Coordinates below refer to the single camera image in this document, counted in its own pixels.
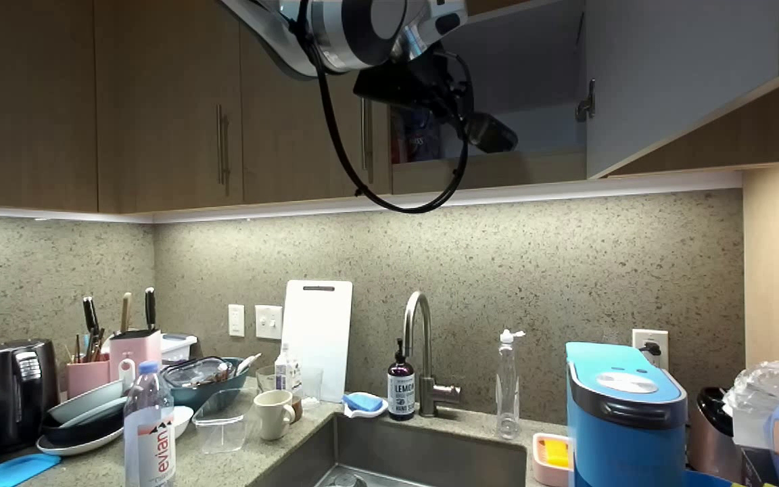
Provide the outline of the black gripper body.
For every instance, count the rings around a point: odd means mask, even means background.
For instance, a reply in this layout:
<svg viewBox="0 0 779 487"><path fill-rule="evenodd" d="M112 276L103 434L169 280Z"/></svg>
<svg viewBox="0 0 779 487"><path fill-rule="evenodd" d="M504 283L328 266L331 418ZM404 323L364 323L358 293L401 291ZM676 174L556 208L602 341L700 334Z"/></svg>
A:
<svg viewBox="0 0 779 487"><path fill-rule="evenodd" d="M466 143L487 154L511 153L519 143L508 126L477 108L470 67L445 44L431 46L418 59L364 71L355 92L395 108L424 108L439 122L451 126Z"/></svg>

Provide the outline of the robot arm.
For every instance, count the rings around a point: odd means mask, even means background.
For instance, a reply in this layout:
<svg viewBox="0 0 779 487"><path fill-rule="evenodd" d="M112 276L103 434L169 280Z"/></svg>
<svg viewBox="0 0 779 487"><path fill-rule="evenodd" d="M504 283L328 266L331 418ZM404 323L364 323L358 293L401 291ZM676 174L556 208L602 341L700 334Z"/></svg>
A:
<svg viewBox="0 0 779 487"><path fill-rule="evenodd" d="M466 0L220 0L295 80L355 73L355 92L431 112L479 153L511 153L516 132L477 108L474 77L446 46Z"/></svg>

